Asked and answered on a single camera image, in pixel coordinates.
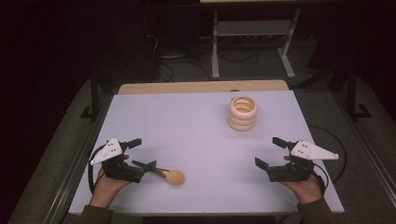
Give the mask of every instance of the human hand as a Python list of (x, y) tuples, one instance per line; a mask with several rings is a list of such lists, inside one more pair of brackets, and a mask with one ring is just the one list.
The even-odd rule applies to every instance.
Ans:
[(90, 206), (108, 208), (121, 189), (128, 186), (130, 181), (117, 180), (105, 175), (101, 168), (95, 183), (95, 188), (89, 203)]
[[(286, 156), (285, 160), (289, 161), (290, 157)], [(323, 197), (320, 191), (320, 184), (313, 175), (309, 176), (305, 181), (281, 182), (281, 184), (289, 188), (294, 193), (300, 204), (312, 203)]]

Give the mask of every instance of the wrist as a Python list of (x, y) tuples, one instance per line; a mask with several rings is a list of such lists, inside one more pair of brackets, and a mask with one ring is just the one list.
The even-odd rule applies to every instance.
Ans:
[(117, 196), (117, 191), (95, 190), (91, 197), (90, 206), (108, 208)]
[(295, 196), (296, 196), (299, 204), (312, 203), (312, 202), (315, 202), (315, 201), (323, 198), (323, 196), (321, 194), (316, 194), (315, 192), (314, 193), (303, 193), (303, 194), (296, 193)]

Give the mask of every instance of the stacked rings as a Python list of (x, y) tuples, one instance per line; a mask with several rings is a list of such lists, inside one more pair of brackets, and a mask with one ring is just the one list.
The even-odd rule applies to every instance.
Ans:
[(256, 102), (246, 96), (235, 97), (230, 102), (228, 124), (231, 128), (244, 132), (253, 128), (257, 117)]

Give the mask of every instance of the cable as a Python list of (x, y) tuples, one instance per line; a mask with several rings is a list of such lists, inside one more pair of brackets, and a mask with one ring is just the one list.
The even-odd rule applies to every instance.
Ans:
[[(163, 69), (161, 68), (161, 66), (164, 66), (164, 67), (168, 68), (168, 69), (170, 70), (170, 73), (166, 73), (165, 71), (163, 71)], [(163, 78), (164, 82), (169, 82), (170, 80), (172, 80), (172, 79), (174, 78), (174, 71), (173, 71), (173, 69), (172, 69), (169, 65), (166, 65), (166, 64), (164, 64), (164, 63), (160, 63), (160, 64), (159, 64), (159, 68), (160, 68), (160, 71), (161, 71), (162, 73), (164, 73), (164, 74), (166, 74), (166, 75), (169, 76), (169, 78), (166, 79), (166, 78), (163, 77), (163, 76), (161, 75), (161, 73), (160, 73), (160, 77)]]
[(323, 172), (323, 174), (326, 176), (326, 185), (324, 186), (324, 189), (326, 190), (327, 189), (327, 187), (329, 186), (329, 176), (326, 174), (326, 172), (324, 171), (324, 169), (323, 168), (321, 168), (319, 165), (317, 165), (316, 163), (314, 163), (315, 164), (315, 166), (317, 166), (322, 172)]
[(88, 160), (88, 183), (89, 183), (89, 185), (90, 185), (91, 193), (93, 193), (93, 190), (94, 190), (94, 188), (95, 188), (95, 185), (93, 184), (93, 174), (92, 174), (92, 173), (93, 173), (93, 170), (92, 170), (93, 166), (91, 165), (91, 161), (92, 161), (93, 158), (95, 157), (96, 153), (98, 153), (98, 151), (100, 151), (100, 150), (101, 150), (102, 148), (104, 148), (104, 147), (105, 147), (105, 145), (103, 145), (103, 146), (97, 148), (97, 149), (92, 153), (90, 159)]
[(209, 73), (206, 71), (206, 69), (203, 66), (201, 66), (200, 64), (198, 64), (198, 63), (194, 63), (194, 62), (169, 62), (169, 63), (190, 63), (190, 64), (194, 64), (194, 65), (202, 68), (205, 71), (209, 81), (211, 80), (211, 77), (210, 77)]
[(323, 128), (320, 128), (320, 127), (318, 127), (318, 126), (311, 125), (311, 124), (308, 124), (308, 127), (316, 128), (316, 129), (322, 130), (322, 131), (325, 132), (325, 133), (328, 133), (329, 135), (331, 135), (331, 136), (340, 144), (341, 149), (343, 150), (343, 153), (344, 153), (344, 163), (343, 163), (343, 167), (341, 168), (340, 173), (339, 173), (339, 174), (336, 176), (336, 178), (332, 181), (332, 182), (335, 184), (335, 183), (338, 181), (338, 179), (342, 176), (342, 174), (344, 173), (344, 171), (345, 171), (346, 168), (347, 168), (347, 151), (346, 151), (346, 148), (344, 147), (343, 143), (341, 142), (341, 140), (340, 140), (337, 136), (335, 136), (333, 133), (327, 131), (326, 129), (323, 129)]

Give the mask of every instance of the metal stand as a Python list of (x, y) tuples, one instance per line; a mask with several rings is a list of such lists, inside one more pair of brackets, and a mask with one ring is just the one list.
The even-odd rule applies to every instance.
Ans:
[(357, 118), (370, 118), (371, 115), (367, 108), (364, 105), (358, 105), (361, 112), (355, 112), (355, 99), (356, 99), (356, 73), (353, 69), (353, 64), (349, 60), (345, 60), (344, 62), (336, 63), (328, 69), (323, 70), (322, 72), (314, 75), (308, 80), (291, 86), (292, 90), (295, 89), (303, 89), (314, 82), (320, 80), (327, 75), (334, 74), (332, 80), (330, 81), (328, 88), (331, 91), (340, 91), (344, 84), (347, 82), (347, 91), (346, 91), (346, 111), (349, 116), (357, 120)]
[(218, 12), (214, 12), (213, 20), (213, 49), (212, 49), (212, 77), (219, 79), (219, 58), (218, 58), (218, 36), (238, 36), (238, 35), (285, 35), (287, 37), (283, 48), (278, 49), (280, 60), (285, 68), (288, 78), (295, 78), (293, 69), (288, 59), (288, 50), (292, 40), (294, 29), (300, 14), (300, 9), (296, 8), (292, 20), (272, 20), (272, 21), (218, 21)]
[(91, 119), (91, 122), (94, 122), (99, 113), (99, 88), (95, 69), (93, 69), (91, 74), (91, 102), (92, 106), (86, 106), (80, 117), (82, 119)]

